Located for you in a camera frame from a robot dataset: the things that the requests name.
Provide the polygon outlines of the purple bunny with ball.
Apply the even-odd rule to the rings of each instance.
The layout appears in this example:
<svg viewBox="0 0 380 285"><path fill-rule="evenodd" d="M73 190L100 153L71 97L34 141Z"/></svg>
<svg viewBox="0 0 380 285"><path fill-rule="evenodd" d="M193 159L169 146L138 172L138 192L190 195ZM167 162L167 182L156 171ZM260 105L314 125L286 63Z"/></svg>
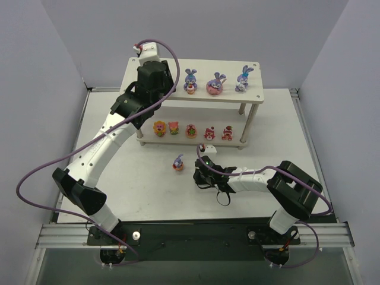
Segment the purple bunny with ball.
<svg viewBox="0 0 380 285"><path fill-rule="evenodd" d="M185 72L186 72L186 77L185 77L185 83L183 85L183 89L188 94L194 94L198 88L197 79L195 76L195 74L197 73L197 70L187 68Z"/></svg>

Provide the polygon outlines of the orange lion toy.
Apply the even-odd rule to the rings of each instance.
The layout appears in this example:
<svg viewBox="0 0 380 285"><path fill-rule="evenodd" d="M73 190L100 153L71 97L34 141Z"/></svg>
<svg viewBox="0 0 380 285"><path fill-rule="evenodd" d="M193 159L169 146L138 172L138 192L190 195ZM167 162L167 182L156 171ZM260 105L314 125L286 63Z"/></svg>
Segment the orange lion toy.
<svg viewBox="0 0 380 285"><path fill-rule="evenodd" d="M154 133L158 137L163 137L166 134L166 123L163 121L157 121L153 125Z"/></svg>

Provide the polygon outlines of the red white bear toy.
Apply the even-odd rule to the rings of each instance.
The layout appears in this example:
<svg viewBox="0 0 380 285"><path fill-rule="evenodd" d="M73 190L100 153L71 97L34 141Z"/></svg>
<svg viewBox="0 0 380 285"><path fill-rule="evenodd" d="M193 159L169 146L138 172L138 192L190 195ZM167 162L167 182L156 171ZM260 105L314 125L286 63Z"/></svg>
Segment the red white bear toy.
<svg viewBox="0 0 380 285"><path fill-rule="evenodd" d="M207 141L212 141L213 139L215 139L215 129L213 126L209 127L209 128L206 128L205 129L205 134L204 134L204 138L207 140Z"/></svg>

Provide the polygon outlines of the pink bear clover toy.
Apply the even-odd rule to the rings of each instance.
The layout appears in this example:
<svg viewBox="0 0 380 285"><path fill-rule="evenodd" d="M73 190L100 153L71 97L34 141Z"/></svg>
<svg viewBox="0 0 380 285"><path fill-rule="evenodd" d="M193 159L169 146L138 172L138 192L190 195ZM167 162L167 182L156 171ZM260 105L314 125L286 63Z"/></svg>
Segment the pink bear clover toy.
<svg viewBox="0 0 380 285"><path fill-rule="evenodd" d="M190 139L193 139L197 136L197 129L195 125L189 124L186 126L186 136Z"/></svg>

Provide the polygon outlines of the pink bear burger toy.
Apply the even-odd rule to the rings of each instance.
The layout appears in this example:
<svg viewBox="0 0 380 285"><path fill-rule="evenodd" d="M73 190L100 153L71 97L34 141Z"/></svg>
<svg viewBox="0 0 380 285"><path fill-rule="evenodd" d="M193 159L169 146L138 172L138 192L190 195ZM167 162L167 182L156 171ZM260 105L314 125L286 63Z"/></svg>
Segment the pink bear burger toy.
<svg viewBox="0 0 380 285"><path fill-rule="evenodd" d="M168 127L171 135L177 135L179 133L179 122L169 122Z"/></svg>

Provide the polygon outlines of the red white strawberry toy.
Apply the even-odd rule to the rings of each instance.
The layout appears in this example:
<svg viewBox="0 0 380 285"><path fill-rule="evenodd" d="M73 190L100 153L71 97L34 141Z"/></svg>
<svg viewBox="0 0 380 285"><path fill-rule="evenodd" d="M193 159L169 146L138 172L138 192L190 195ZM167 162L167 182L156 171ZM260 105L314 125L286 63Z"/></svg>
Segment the red white strawberry toy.
<svg viewBox="0 0 380 285"><path fill-rule="evenodd" d="M224 128L221 138L226 141L231 141L233 139L233 127L231 125Z"/></svg>

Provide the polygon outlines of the purple bunny pink cake toy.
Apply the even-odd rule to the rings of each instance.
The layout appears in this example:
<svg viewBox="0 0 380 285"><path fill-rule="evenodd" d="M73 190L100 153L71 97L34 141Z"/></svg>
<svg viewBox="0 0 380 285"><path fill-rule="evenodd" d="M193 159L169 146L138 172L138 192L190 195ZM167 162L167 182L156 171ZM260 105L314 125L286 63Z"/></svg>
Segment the purple bunny pink cake toy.
<svg viewBox="0 0 380 285"><path fill-rule="evenodd" d="M214 73L214 79L210 80L206 84L206 91L209 95L217 96L223 91L223 83L226 81L226 75L219 72Z"/></svg>

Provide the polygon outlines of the purple bunny blue ears toy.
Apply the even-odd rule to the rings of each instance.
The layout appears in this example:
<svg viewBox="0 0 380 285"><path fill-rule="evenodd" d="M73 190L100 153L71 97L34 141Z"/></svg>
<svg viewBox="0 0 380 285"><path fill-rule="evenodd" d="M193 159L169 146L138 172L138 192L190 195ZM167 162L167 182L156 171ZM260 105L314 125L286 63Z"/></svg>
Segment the purple bunny blue ears toy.
<svg viewBox="0 0 380 285"><path fill-rule="evenodd" d="M235 84L235 92L245 92L249 83L248 77L249 73L254 70L253 67L248 67L248 65L244 65L242 68L242 73L237 77Z"/></svg>

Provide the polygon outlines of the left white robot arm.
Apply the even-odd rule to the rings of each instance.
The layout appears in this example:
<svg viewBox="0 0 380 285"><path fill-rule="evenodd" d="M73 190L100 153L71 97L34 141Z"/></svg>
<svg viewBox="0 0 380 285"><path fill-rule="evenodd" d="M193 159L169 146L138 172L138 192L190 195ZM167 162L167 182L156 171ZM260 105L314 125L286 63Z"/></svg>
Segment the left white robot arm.
<svg viewBox="0 0 380 285"><path fill-rule="evenodd" d="M59 190L92 221L113 233L119 219L106 204L107 196L96 185L122 144L160 108L172 89L167 61L147 61L137 68L137 80L117 97L97 133L100 139L86 148L65 169L57 168L53 180Z"/></svg>

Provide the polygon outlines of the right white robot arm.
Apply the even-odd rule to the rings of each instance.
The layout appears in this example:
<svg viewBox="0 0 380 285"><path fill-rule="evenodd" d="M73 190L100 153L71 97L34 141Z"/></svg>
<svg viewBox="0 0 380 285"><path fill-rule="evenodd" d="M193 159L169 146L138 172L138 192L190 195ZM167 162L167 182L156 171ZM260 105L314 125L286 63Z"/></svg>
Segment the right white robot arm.
<svg viewBox="0 0 380 285"><path fill-rule="evenodd" d="M280 235L297 222L307 220L321 196L322 185L290 161L278 167L254 170L221 167L202 156L195 161L195 184L203 189L216 188L219 193L267 192L280 204L270 218L269 227Z"/></svg>

